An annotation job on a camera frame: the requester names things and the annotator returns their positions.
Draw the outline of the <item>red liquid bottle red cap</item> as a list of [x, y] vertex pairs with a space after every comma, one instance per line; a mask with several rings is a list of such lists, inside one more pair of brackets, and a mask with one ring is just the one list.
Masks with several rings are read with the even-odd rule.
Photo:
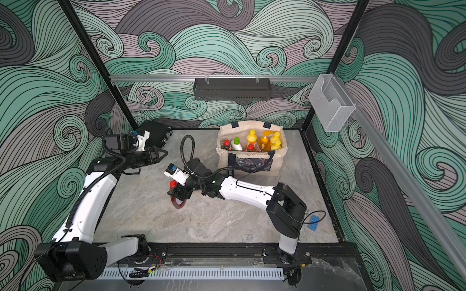
[[181, 209], [186, 204], [186, 201], [180, 199], [180, 195], [177, 192], [178, 190], [179, 190], [178, 183], [176, 181], [171, 181], [169, 184], [169, 191], [167, 194], [171, 197], [172, 205], [176, 209]]

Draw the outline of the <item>dark green bottle red cap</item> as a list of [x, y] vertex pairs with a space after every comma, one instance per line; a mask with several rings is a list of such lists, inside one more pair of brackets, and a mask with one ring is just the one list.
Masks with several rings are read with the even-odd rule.
[[227, 150], [227, 151], [231, 151], [231, 150], [232, 150], [230, 140], [228, 140], [228, 139], [224, 140], [223, 145], [222, 145], [222, 149], [225, 149], [225, 150]]

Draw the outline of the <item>white bottle green cap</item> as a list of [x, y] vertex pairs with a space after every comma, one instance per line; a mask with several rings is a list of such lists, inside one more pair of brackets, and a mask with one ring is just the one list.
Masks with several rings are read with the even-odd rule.
[[235, 137], [232, 141], [231, 141], [231, 147], [234, 151], [243, 151], [243, 147], [241, 145], [241, 141], [240, 141], [240, 138], [239, 137]]

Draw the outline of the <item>beige canvas shopping bag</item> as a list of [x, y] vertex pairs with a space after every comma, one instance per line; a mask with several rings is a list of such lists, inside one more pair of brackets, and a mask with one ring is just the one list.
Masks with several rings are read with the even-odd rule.
[[[246, 137], [250, 130], [256, 131], [259, 141], [266, 131], [280, 132], [282, 148], [271, 152], [248, 152], [246, 150]], [[224, 140], [230, 142], [239, 137], [243, 151], [227, 151], [222, 149]], [[254, 175], [277, 176], [282, 168], [284, 157], [288, 151], [283, 127], [262, 121], [239, 121], [222, 126], [218, 132], [216, 151], [220, 157], [219, 168], [222, 167], [246, 167], [240, 173], [253, 173]]]

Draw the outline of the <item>yellow cap orange bottle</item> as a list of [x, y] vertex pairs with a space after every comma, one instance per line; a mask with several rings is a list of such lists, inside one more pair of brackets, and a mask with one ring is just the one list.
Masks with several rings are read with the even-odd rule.
[[270, 151], [276, 151], [282, 148], [282, 142], [280, 140], [276, 140], [270, 147]]
[[275, 143], [276, 141], [280, 141], [280, 132], [274, 132], [274, 136], [271, 138], [272, 143]]
[[250, 144], [255, 146], [256, 142], [257, 142], [256, 131], [251, 129], [248, 136], [246, 137], [246, 146], [249, 147]]

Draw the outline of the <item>large orange dish soap bottle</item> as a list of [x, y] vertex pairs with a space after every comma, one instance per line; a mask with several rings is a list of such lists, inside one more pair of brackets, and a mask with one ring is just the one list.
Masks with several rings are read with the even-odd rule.
[[270, 144], [269, 140], [273, 137], [273, 134], [274, 134], [274, 132], [272, 132], [272, 131], [266, 131], [266, 132], [263, 133], [263, 136], [258, 141], [259, 150], [261, 152], [270, 151], [271, 144]]

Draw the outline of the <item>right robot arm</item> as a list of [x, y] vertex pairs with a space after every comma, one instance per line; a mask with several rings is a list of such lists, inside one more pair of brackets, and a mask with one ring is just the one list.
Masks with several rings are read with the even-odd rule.
[[180, 156], [183, 168], [170, 164], [165, 175], [172, 179], [168, 195], [172, 204], [180, 209], [191, 198], [194, 191], [210, 198], [233, 200], [257, 207], [268, 214], [275, 230], [280, 234], [279, 256], [284, 264], [297, 262], [297, 245], [301, 228], [305, 222], [307, 205], [284, 183], [276, 186], [251, 184], [226, 173], [228, 170], [262, 170], [271, 160], [250, 166], [228, 166], [210, 171], [194, 157], [195, 140], [191, 135], [183, 137]]

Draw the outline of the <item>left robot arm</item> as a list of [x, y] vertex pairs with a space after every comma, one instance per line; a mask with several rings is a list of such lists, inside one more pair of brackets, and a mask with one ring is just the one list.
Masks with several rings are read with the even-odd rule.
[[144, 264], [150, 257], [145, 235], [127, 235], [102, 245], [93, 243], [95, 231], [121, 174], [160, 162], [167, 151], [150, 147], [142, 152], [94, 159], [87, 169], [83, 189], [69, 216], [50, 242], [41, 243], [36, 262], [53, 282], [97, 279], [104, 269], [128, 258]]

